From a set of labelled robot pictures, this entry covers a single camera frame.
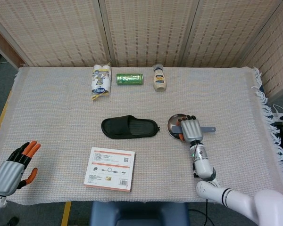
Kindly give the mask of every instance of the black cable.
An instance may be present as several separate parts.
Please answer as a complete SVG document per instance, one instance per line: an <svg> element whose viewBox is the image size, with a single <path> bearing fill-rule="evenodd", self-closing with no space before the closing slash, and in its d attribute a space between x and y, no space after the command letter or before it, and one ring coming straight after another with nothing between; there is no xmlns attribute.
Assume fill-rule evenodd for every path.
<svg viewBox="0 0 283 226"><path fill-rule="evenodd" d="M208 218L208 220L211 222L212 226L215 226L214 222L211 220L211 218L208 217L207 214L205 214L204 212L201 212L200 210L196 210L196 209L189 209L189 211L194 211L197 213L201 213L203 216L206 216Z"/></svg>
<svg viewBox="0 0 283 226"><path fill-rule="evenodd" d="M192 160L193 160L193 176L194 176L195 178L198 178L198 175L197 175L197 173L196 173L196 168L195 168L195 162L194 162L194 158L195 158L195 153L196 153L197 147L198 147L198 143L196 143L196 147L195 147L194 152L193 152L193 154L192 154Z"/></svg>
<svg viewBox="0 0 283 226"><path fill-rule="evenodd" d="M207 221L208 221L208 200L207 200L207 202L206 202L206 221L204 222L204 225L203 225L203 226L206 226Z"/></svg>

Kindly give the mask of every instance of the mayonnaise bottle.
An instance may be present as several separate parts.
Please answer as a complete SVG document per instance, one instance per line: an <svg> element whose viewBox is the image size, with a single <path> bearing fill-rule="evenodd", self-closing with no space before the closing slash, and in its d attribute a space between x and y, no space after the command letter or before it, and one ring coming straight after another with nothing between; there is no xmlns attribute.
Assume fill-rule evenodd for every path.
<svg viewBox="0 0 283 226"><path fill-rule="evenodd" d="M166 78L164 76L164 66L163 65L154 65L154 79L153 79L153 87L156 92L162 92L166 90Z"/></svg>

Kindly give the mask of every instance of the orange fingertip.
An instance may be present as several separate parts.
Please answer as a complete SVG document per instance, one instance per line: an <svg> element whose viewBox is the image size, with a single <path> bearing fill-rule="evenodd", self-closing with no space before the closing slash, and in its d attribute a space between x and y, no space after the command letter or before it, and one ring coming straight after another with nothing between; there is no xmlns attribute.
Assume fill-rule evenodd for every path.
<svg viewBox="0 0 283 226"><path fill-rule="evenodd" d="M28 177L28 179L25 180L25 181L26 181L26 185L30 184L30 183L34 180L34 178L35 178L36 175L37 175L37 172L38 172L38 168L34 168L34 169L32 170L32 173L30 174L30 176Z"/></svg>
<svg viewBox="0 0 283 226"><path fill-rule="evenodd" d="M182 134L182 133L179 133L178 135L179 135L180 140L181 140L181 141L184 141L183 134Z"/></svg>
<svg viewBox="0 0 283 226"><path fill-rule="evenodd" d="M37 152L37 150L41 147L40 144L37 144L36 146L34 146L30 151L29 153L26 155L27 157L30 157L32 158L33 155Z"/></svg>
<svg viewBox="0 0 283 226"><path fill-rule="evenodd" d="M30 150L33 148L33 146L36 145L36 143L37 143L37 141L30 142L30 144L24 149L22 154L27 155L30 152Z"/></svg>

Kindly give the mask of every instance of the can label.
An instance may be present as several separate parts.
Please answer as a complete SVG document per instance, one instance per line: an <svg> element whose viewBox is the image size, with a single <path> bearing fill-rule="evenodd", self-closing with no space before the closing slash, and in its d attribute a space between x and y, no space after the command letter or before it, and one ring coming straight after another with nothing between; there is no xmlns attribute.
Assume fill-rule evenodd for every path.
<svg viewBox="0 0 283 226"><path fill-rule="evenodd" d="M142 85L143 74L117 74L117 84Z"/></svg>

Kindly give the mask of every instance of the white tablecloth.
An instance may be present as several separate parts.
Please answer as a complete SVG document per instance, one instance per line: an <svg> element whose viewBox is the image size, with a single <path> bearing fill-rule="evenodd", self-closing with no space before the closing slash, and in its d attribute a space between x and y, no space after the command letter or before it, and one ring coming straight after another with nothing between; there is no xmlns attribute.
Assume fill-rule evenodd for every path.
<svg viewBox="0 0 283 226"><path fill-rule="evenodd" d="M143 85L116 85L117 73L143 73ZM253 195L283 193L283 165L256 96L250 68L165 68L167 89L155 92L151 68L113 68L111 95L91 100L92 68L20 68L0 130L0 164L23 143L41 148L25 171L38 175L8 199L31 205L63 201L202 201L195 192L189 144L168 134L176 113L215 126L203 143L224 187ZM110 117L152 119L160 132L150 138L113 140L100 128ZM83 186L91 147L135 151L130 193Z"/></svg>

